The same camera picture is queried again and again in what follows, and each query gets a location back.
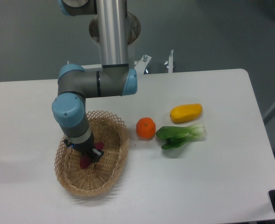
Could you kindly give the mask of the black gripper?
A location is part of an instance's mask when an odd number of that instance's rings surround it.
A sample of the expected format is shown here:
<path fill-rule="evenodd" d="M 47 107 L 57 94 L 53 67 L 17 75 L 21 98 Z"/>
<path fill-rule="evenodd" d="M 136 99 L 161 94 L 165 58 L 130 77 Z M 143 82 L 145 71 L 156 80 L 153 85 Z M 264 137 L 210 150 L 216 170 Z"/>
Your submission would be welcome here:
<path fill-rule="evenodd" d="M 66 147 L 72 147 L 74 150 L 80 152 L 82 155 L 87 155 L 91 163 L 98 162 L 104 155 L 103 150 L 95 148 L 93 134 L 91 134 L 89 139 L 82 143 L 72 143 L 66 138 L 63 139 L 63 143 L 66 145 Z"/>

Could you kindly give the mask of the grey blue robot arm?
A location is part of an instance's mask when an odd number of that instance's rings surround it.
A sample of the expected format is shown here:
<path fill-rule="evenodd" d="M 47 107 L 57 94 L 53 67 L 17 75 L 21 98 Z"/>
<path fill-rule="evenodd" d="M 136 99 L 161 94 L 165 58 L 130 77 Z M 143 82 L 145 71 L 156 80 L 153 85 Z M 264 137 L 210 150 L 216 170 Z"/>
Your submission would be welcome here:
<path fill-rule="evenodd" d="M 64 143 L 89 162 L 100 160 L 85 113 L 87 98 L 133 95 L 137 92 L 137 72 L 129 62 L 128 38 L 132 30 L 125 0 L 61 0 L 65 15 L 95 14 L 98 19 L 100 71 L 86 71 L 77 64 L 66 64 L 58 78 L 58 94 L 52 103 L 56 122 L 65 134 Z"/>

